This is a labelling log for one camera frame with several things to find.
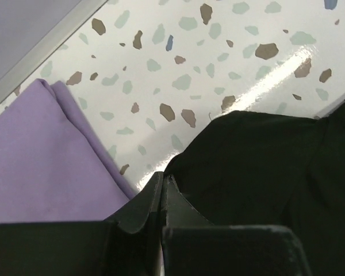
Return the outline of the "black t shirt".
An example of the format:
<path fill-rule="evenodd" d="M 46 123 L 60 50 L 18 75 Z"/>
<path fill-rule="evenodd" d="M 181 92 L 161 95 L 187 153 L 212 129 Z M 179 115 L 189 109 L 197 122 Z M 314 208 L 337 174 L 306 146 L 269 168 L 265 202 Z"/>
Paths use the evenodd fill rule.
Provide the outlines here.
<path fill-rule="evenodd" d="M 314 275 L 345 275 L 345 102 L 320 119 L 228 113 L 164 173 L 214 224 L 287 226 Z"/>

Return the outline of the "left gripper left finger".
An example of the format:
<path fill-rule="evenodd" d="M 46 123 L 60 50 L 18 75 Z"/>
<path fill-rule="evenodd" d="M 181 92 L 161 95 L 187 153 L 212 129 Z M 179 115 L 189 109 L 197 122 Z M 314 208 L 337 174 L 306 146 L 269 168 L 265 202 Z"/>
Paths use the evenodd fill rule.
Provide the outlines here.
<path fill-rule="evenodd" d="M 158 275 L 162 187 L 102 221 L 0 224 L 0 275 Z"/>

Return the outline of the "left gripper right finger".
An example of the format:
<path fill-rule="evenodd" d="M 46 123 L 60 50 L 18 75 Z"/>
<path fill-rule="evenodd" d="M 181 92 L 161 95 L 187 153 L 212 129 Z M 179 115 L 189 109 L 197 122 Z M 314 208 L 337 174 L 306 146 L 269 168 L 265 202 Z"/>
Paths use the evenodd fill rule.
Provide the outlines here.
<path fill-rule="evenodd" d="M 279 225 L 215 226 L 163 181 L 165 275 L 307 275 L 300 241 Z"/>

